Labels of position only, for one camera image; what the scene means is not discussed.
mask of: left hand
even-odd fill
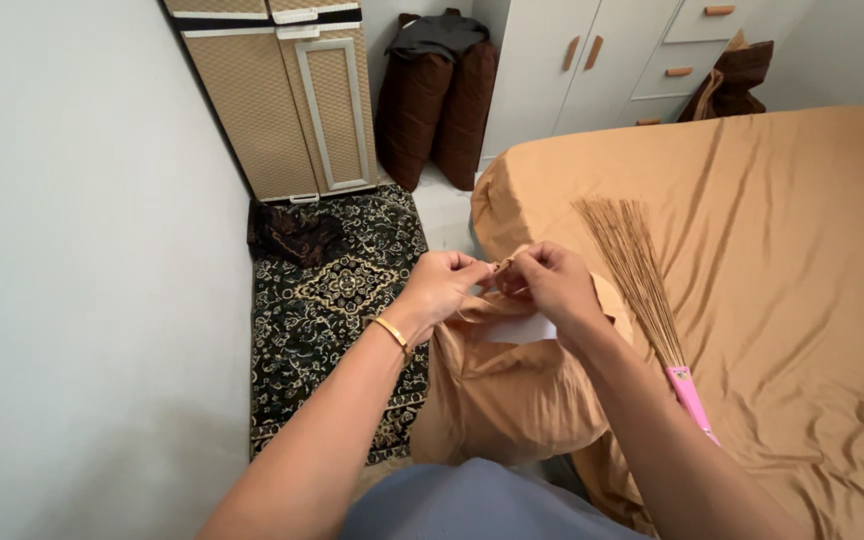
[[[460,251],[428,251],[418,258],[402,293],[382,312],[410,345],[425,343],[432,327],[459,309],[469,288],[492,286],[496,268]]]

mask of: broom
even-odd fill
[[[645,205],[639,201],[596,198],[581,199],[572,206],[582,215],[598,242],[618,289],[638,317],[642,332],[652,344],[678,402],[699,428],[722,446],[713,434],[682,354],[662,274],[656,264],[656,249],[646,224]]]

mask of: mattress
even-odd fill
[[[864,106],[611,129],[499,155],[472,195],[495,260],[552,240],[610,276],[571,202],[650,209],[682,347],[722,447],[817,538],[864,538]],[[640,328],[635,347],[661,377]],[[607,434],[590,495],[648,528]]]

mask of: broom bristles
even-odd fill
[[[580,199],[573,202],[573,207],[598,242],[618,289],[638,318],[662,367],[686,366],[649,234],[645,205],[595,198]]]

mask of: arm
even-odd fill
[[[582,363],[662,538],[805,539],[799,524],[718,448],[605,318],[582,259],[544,242],[512,264]]]
[[[455,312],[492,267],[457,251],[428,252],[382,318],[410,346]],[[248,466],[198,533],[209,539],[334,538],[402,370],[404,354],[371,324]]]

